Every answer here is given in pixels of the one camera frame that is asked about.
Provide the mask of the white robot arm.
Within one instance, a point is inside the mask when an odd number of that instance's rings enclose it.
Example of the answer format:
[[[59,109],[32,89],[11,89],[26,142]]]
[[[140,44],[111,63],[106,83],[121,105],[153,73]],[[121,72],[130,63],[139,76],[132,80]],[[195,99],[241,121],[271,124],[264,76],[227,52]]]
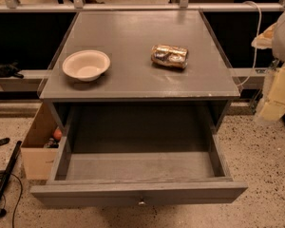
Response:
[[[268,71],[263,96],[256,107],[255,121],[268,125],[277,122],[285,114],[285,11],[253,40],[252,46],[270,48],[274,58],[283,63],[281,68]]]

